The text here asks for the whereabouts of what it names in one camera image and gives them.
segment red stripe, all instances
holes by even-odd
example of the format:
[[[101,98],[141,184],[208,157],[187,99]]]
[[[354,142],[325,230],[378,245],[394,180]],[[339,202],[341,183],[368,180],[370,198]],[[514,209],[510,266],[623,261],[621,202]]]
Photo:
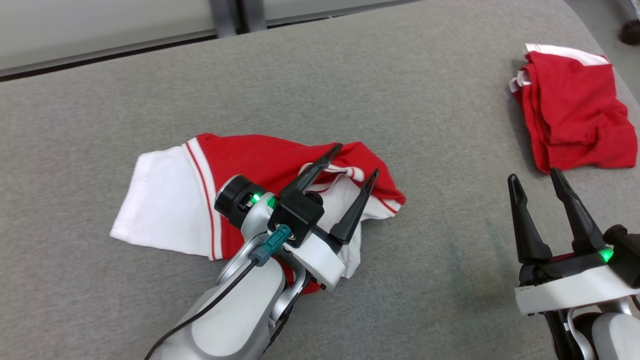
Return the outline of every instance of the red stripe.
[[[211,211],[211,203],[209,202],[209,192],[207,191],[207,185],[204,182],[204,176],[202,175],[202,170],[200,170],[200,166],[198,165],[198,162],[196,161],[195,156],[193,156],[193,152],[191,152],[191,147],[189,146],[189,143],[185,143],[187,145],[187,150],[189,150],[189,155],[191,155],[191,159],[193,160],[193,163],[196,165],[196,168],[198,169],[198,174],[200,174],[200,181],[202,182],[202,188],[204,188],[204,196],[205,196],[205,201],[207,202],[207,208],[209,209],[209,225],[211,225],[211,257],[213,258],[213,260],[216,259],[216,255],[214,253],[214,249],[213,249],[213,212]]]
[[[387,203],[384,200],[380,200],[380,202],[387,207],[387,209],[389,209],[389,211],[391,211],[394,214],[397,214],[398,212],[396,210],[394,210],[392,207],[390,207],[389,205],[387,205]]]

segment folded red shirt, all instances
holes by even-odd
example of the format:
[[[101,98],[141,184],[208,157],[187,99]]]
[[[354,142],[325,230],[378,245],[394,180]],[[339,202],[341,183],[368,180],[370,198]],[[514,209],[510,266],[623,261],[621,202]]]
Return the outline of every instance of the folded red shirt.
[[[526,46],[528,63],[509,87],[523,109],[536,166],[546,173],[634,167],[637,136],[616,98],[607,59],[567,47]]]

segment black knob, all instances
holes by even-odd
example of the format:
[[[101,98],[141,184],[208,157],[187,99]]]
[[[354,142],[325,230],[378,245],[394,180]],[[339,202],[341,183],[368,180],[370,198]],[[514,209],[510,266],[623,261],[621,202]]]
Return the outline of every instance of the black knob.
[[[318,194],[317,192],[307,192],[305,196],[311,199],[313,202],[315,202],[318,205],[324,204],[324,200],[322,199],[320,194]]]
[[[609,245],[616,246],[622,236],[628,235],[627,228],[618,224],[613,225],[604,232],[602,238]]]
[[[214,208],[220,215],[227,218],[231,225],[240,229],[251,210],[252,199],[260,199],[267,191],[252,183],[242,175],[229,179],[218,192]]]

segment green led light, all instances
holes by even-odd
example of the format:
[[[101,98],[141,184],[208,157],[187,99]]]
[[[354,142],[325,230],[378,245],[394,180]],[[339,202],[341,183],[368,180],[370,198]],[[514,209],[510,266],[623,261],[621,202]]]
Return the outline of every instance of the green led light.
[[[611,259],[611,256],[613,256],[613,249],[606,247],[602,250],[600,250],[600,256],[602,256],[602,259],[604,260],[604,262],[609,262],[609,259]]]
[[[272,196],[269,198],[269,200],[267,200],[267,206],[269,206],[271,209],[273,209],[276,206],[276,197]]]

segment black cable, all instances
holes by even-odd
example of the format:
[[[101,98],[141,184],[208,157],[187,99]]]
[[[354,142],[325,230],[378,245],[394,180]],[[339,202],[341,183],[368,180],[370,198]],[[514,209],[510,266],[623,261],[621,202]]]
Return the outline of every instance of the black cable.
[[[280,323],[280,326],[278,326],[278,329],[276,329],[276,331],[273,333],[273,335],[271,336],[271,340],[269,340],[269,345],[267,345],[267,347],[270,347],[271,344],[273,344],[273,342],[276,340],[276,338],[278,337],[278,335],[280,335],[280,331],[282,331],[282,328],[284,327],[284,325],[287,323],[287,321],[289,320],[289,314],[286,314],[283,319],[282,322]]]
[[[158,341],[156,341],[156,343],[154,344],[154,346],[151,347],[151,350],[149,350],[149,353],[147,353],[147,356],[145,356],[145,360],[149,360],[151,359],[151,355],[154,354],[154,352],[158,349],[158,347],[160,345],[162,345],[162,343],[164,343],[165,340],[167,340],[171,335],[175,334],[176,332],[180,331],[183,327],[191,324],[192,322],[196,321],[197,319],[201,318],[204,314],[208,313],[209,310],[213,309],[213,307],[215,305],[217,305],[222,299],[225,298],[225,296],[227,296],[228,293],[231,292],[231,290],[233,290],[236,285],[238,285],[238,283],[240,282],[240,280],[242,280],[246,274],[249,274],[249,271],[251,271],[252,268],[255,267],[255,265],[258,263],[258,259],[254,259],[251,261],[251,263],[249,264],[249,266],[246,267],[246,269],[244,269],[240,275],[238,277],[236,277],[235,280],[233,280],[231,282],[231,284],[229,286],[227,286],[226,289],[224,289],[220,295],[218,297],[215,298],[215,300],[213,300],[209,305],[207,305],[204,309],[200,310],[199,313],[197,313],[196,315],[193,315],[192,317],[188,318],[187,320],[185,320],[184,322],[182,322],[180,325],[174,327],[173,329],[171,329],[169,332],[167,332],[166,334],[164,334],[162,336],[162,338],[158,339]]]

